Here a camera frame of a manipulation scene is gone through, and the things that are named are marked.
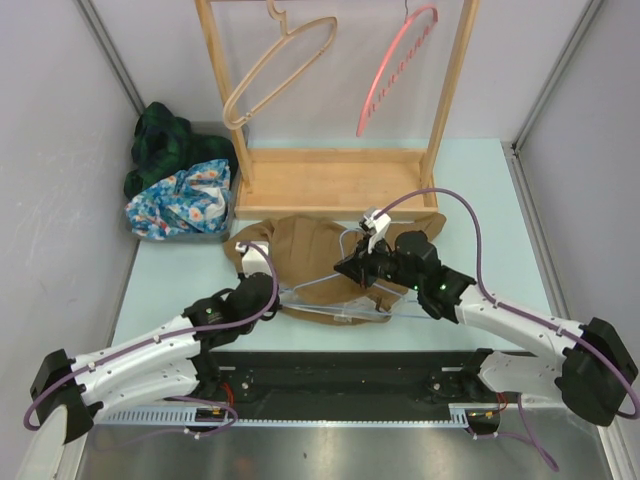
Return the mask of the tan brown skirt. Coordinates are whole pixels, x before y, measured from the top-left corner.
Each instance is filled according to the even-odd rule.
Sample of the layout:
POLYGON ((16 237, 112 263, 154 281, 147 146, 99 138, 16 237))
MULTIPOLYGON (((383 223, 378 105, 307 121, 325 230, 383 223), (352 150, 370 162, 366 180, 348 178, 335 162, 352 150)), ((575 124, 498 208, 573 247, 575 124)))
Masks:
POLYGON ((361 231, 329 219, 293 215, 243 228, 223 244, 223 251, 236 271, 242 272, 236 244, 268 243, 283 310, 294 318, 336 327, 386 323, 408 289, 385 280, 363 289, 334 270, 362 237, 361 231))

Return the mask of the light blue wire hanger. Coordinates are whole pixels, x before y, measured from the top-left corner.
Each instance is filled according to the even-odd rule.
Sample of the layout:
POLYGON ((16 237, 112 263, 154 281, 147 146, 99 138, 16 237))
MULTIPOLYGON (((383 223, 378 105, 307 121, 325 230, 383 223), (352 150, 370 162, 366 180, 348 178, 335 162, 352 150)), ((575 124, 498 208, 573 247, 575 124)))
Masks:
POLYGON ((362 234, 330 222, 297 229, 273 241, 283 310, 298 319, 335 326, 386 323, 409 289, 384 280, 370 288, 334 271, 353 252, 362 234))

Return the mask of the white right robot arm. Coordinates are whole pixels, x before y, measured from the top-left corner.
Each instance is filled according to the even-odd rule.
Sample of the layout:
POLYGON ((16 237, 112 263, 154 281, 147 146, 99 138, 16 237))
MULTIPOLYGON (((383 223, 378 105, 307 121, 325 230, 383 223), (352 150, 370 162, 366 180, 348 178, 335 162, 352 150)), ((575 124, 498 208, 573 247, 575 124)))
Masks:
POLYGON ((430 317, 487 331, 526 351, 524 357, 483 353, 461 376, 462 391, 473 401, 494 392, 547 397, 598 426, 623 416, 625 399, 639 403, 631 388, 638 367, 612 324, 508 305, 484 292, 478 280, 443 264, 422 231, 400 234, 393 246, 384 240, 371 246, 363 238, 334 269, 361 287, 384 280, 411 289, 430 317))

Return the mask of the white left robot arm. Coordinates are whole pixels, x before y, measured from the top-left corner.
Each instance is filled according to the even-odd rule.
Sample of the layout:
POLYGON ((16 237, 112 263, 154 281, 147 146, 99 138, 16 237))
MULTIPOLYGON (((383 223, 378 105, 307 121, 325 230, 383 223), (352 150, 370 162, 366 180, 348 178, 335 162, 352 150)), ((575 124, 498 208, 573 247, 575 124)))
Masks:
POLYGON ((31 384, 23 425, 37 431, 63 407, 64 440, 71 442, 110 414, 158 400, 203 403, 215 417, 235 420, 229 399, 213 399, 221 374, 211 351, 250 333, 257 321, 271 319, 278 302, 277 279, 255 273, 134 340, 75 357, 54 350, 31 384))

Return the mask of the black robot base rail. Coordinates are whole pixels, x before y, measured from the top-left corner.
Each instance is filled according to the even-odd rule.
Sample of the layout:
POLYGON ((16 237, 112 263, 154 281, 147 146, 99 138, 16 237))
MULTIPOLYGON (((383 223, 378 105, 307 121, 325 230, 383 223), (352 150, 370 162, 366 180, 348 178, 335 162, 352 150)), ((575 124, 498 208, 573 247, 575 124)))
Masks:
POLYGON ((240 419, 265 422, 422 423, 464 404, 497 419, 508 401, 484 386, 473 352, 211 352, 240 419))

